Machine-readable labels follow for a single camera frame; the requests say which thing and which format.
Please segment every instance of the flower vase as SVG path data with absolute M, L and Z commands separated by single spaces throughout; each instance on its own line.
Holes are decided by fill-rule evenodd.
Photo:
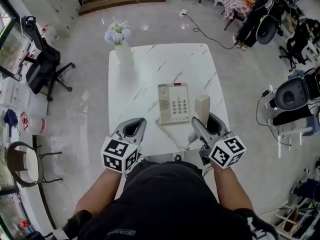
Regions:
M 126 40 L 115 44 L 114 49 L 122 68 L 129 68 L 134 64 L 134 56 Z

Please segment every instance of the marble tabletop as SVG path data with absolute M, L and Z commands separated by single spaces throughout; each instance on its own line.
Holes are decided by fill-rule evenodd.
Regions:
M 196 117 L 195 99 L 210 96 L 210 112 L 229 128 L 226 104 L 214 61 L 205 43 L 172 43 L 132 47 L 134 68 L 120 67 L 116 52 L 109 55 L 108 107 L 109 130 L 132 118 L 147 120 L 141 143 L 143 156 L 179 151 L 172 140 L 155 124 L 159 118 L 158 85 L 187 83 L 190 117 Z M 184 146 L 193 131 L 190 122 L 164 126 Z M 199 149 L 202 142 L 191 144 Z

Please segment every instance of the white floor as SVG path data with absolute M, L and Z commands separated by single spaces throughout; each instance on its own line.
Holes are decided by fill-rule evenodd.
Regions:
M 247 153 L 234 170 L 245 191 L 253 202 L 257 214 L 278 208 L 285 202 L 295 179 L 303 174 L 305 167 L 312 168 L 318 156 L 319 134 L 304 138 L 292 136 L 291 151 L 282 149 L 278 158 L 278 143 L 267 127 L 257 124 L 255 112 L 257 101 L 269 85 L 274 88 L 289 75 L 288 61 L 279 59 L 282 40 L 276 36 L 268 45 L 256 44 L 248 51 L 233 48 L 225 50 L 216 42 L 193 32 L 195 25 L 178 13 L 188 10 L 188 15 L 210 37 L 226 47 L 232 47 L 232 35 L 241 22 L 235 20 L 224 31 L 221 5 L 213 7 L 212 1 L 202 0 L 190 4 L 187 0 L 167 0 L 164 3 L 145 3 L 100 10 L 81 16 L 68 39 L 61 42 L 61 65 L 74 62 L 76 68 L 64 76 L 67 92 L 59 85 L 54 87 L 53 102 L 49 114 L 54 119 L 58 133 L 52 138 L 41 137 L 42 151 L 62 151 L 63 154 L 43 160 L 46 177 L 63 178 L 63 184 L 45 184 L 44 191 L 53 220 L 62 227 L 72 215 L 74 204 L 95 182 L 103 171 L 100 149 L 109 134 L 108 117 L 108 64 L 109 52 L 114 49 L 104 41 L 104 34 L 113 22 L 127 20 L 131 27 L 130 46 L 166 43 L 206 43 L 221 83 L 230 128 L 239 135 L 247 147 Z M 314 62 L 306 69 L 314 67 Z M 258 117 L 265 122 L 268 113 L 262 104 Z M 196 162 L 198 155 L 186 157 Z M 208 185 L 215 192 L 212 171 L 206 176 Z M 271 214 L 262 216 L 268 219 Z

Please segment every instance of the red tablecloth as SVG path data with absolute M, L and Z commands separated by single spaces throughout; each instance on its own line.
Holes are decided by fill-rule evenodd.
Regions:
M 235 17 L 235 11 L 245 18 L 250 8 L 247 7 L 243 0 L 223 0 L 222 4 L 224 5 L 224 16 L 223 19 L 233 19 Z

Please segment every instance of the hydrangea flower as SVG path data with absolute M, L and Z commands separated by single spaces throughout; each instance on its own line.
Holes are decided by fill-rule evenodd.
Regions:
M 115 46 L 122 45 L 122 41 L 131 34 L 127 23 L 127 21 L 116 20 L 108 27 L 108 31 L 104 34 L 104 40 Z

